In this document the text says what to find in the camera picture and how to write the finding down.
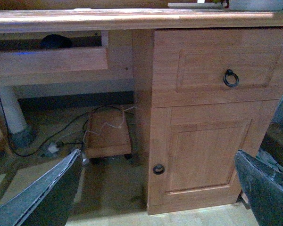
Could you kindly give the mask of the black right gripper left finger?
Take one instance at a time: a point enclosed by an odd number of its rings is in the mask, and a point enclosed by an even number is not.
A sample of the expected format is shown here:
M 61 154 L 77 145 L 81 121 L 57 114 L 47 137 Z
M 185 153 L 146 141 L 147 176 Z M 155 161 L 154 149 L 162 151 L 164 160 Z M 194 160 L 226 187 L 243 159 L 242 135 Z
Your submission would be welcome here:
M 83 157 L 74 150 L 0 206 L 0 226 L 64 226 L 78 190 Z

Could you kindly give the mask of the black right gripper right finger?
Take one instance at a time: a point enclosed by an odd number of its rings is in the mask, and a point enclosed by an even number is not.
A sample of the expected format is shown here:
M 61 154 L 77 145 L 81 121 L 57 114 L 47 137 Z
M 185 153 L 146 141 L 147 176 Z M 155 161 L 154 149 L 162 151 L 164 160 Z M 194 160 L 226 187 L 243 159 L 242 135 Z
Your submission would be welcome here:
M 283 174 L 238 150 L 234 163 L 239 182 L 260 226 L 283 226 Z

